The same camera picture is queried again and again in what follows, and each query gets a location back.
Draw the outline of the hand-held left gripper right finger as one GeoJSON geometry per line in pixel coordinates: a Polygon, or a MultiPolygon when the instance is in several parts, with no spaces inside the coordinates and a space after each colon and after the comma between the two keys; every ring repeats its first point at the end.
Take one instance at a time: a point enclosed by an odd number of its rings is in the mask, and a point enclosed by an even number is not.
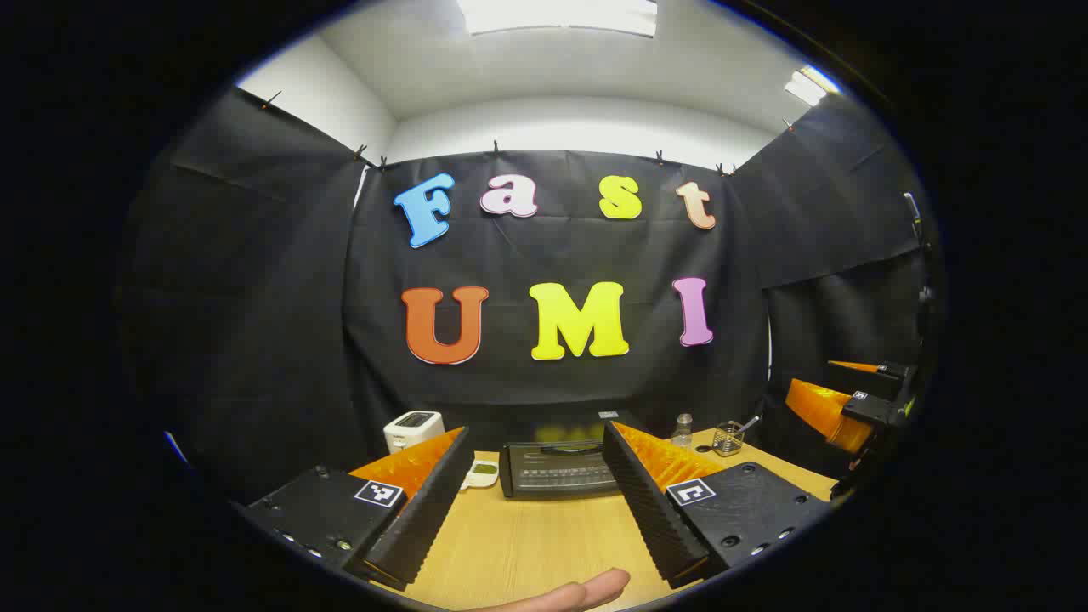
{"type": "Polygon", "coordinates": [[[672,587],[754,563],[832,509],[758,462],[724,467],[623,423],[603,431],[603,460],[672,587]]]}

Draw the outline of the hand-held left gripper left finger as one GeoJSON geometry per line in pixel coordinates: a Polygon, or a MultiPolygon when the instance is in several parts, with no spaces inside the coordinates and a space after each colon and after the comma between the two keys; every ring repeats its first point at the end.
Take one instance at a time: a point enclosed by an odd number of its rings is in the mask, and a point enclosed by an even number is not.
{"type": "Polygon", "coordinates": [[[405,590],[473,465],[468,438],[459,427],[353,472],[316,466],[242,515],[329,570],[405,590]]]}

